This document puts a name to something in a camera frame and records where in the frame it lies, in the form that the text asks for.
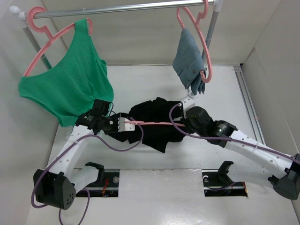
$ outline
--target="white wall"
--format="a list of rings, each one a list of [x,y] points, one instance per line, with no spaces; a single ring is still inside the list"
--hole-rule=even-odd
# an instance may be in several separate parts
[[[36,52],[8,7],[28,10],[40,0],[0,1],[0,224],[23,225],[30,208],[33,174],[46,165],[57,129],[57,120],[37,104],[20,98],[17,85]],[[39,20],[56,31],[51,20]],[[36,34],[40,45],[44,34]],[[53,64],[65,54],[58,41],[46,55]],[[34,74],[45,71],[39,62]]]
[[[300,2],[282,0],[243,65],[266,143],[288,154],[300,147]],[[300,199],[294,202],[300,216]]]
[[[43,0],[48,10],[81,9],[162,2],[170,0]],[[224,0],[210,46],[212,62],[243,63],[257,42],[265,25],[281,0]],[[194,15],[203,6],[190,7]],[[206,36],[212,6],[207,18],[200,21]],[[184,12],[181,18],[202,49],[196,31]],[[176,8],[152,9],[131,12],[88,15],[94,24],[92,36],[100,57],[109,65],[149,63],[171,64],[180,38],[181,27],[176,18]],[[59,29],[83,18],[68,16],[54,18]],[[73,34],[65,35],[69,46]]]

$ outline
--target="folded gray shirt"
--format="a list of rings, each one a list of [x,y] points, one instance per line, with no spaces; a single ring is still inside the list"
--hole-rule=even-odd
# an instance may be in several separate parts
[[[203,70],[206,77],[206,70],[195,38],[186,28],[181,32],[173,68],[185,89],[191,86],[194,95],[197,91],[204,93],[205,83],[201,79],[200,71]]]

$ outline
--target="metal rod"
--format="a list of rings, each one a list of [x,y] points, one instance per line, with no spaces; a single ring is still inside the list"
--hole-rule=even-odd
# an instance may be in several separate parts
[[[24,33],[26,34],[26,36],[28,37],[31,44],[33,45],[34,49],[38,52],[41,49],[41,47],[39,46],[38,41],[36,40],[36,38],[32,34],[29,27],[25,27],[25,28],[22,28],[22,29],[23,29]],[[43,64],[45,65],[45,67],[48,70],[52,68],[50,62],[48,61],[47,57],[44,54],[42,55],[41,60],[42,60]]]
[[[213,34],[215,26],[216,26],[218,15],[219,15],[219,12],[215,12],[214,11],[212,13],[212,16],[211,16],[210,27],[208,28],[207,36],[206,36],[206,39],[205,39],[205,43],[207,45],[207,49],[209,49],[209,47],[210,47],[210,41],[211,41],[212,34]],[[203,59],[203,62],[205,62],[206,55],[205,55],[204,50],[202,52],[202,59]]]
[[[214,4],[215,0],[208,0],[210,5]],[[91,15],[100,13],[113,13],[113,12],[124,12],[124,11],[135,11],[145,9],[156,9],[156,8],[175,8],[183,6],[200,6],[203,5],[203,0],[182,0],[182,1],[168,1],[168,2],[156,2],[126,6],[113,6],[113,7],[102,7],[102,8],[83,8],[78,10],[60,10],[60,11],[48,11],[37,13],[34,18],[50,18],[50,17],[61,17],[71,15]]]

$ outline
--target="red wire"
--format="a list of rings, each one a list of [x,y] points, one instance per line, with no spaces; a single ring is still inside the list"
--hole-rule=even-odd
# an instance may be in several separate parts
[[[104,185],[104,187],[103,187],[103,189],[102,189],[102,193],[103,193],[103,197],[104,197],[104,195],[105,195],[105,191],[106,191],[106,187],[107,187],[107,185],[108,185],[108,178],[106,178],[106,180],[105,180],[105,185]]]

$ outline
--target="white table surface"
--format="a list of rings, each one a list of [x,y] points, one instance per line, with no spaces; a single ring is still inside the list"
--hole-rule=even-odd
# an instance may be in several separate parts
[[[213,71],[205,95],[196,104],[214,120],[226,120],[254,137],[233,68],[213,67]],[[186,96],[172,67],[109,67],[108,74],[115,92],[115,112],[128,112],[132,106],[156,97],[180,100]],[[50,161],[70,131],[71,127],[58,128]],[[114,147],[129,146],[104,138]],[[145,145],[118,153],[98,139],[91,139],[76,168],[91,161],[106,169],[133,170],[120,171],[118,198],[91,199],[82,225],[299,224],[292,202],[267,187],[246,183],[248,198],[204,197],[200,169],[218,168],[225,160],[255,166],[234,152],[189,137],[181,143],[169,143],[165,154]],[[86,198],[76,198],[72,207],[62,213],[65,225],[78,224],[86,202]],[[59,225],[58,209],[31,208],[26,225],[39,224]]]

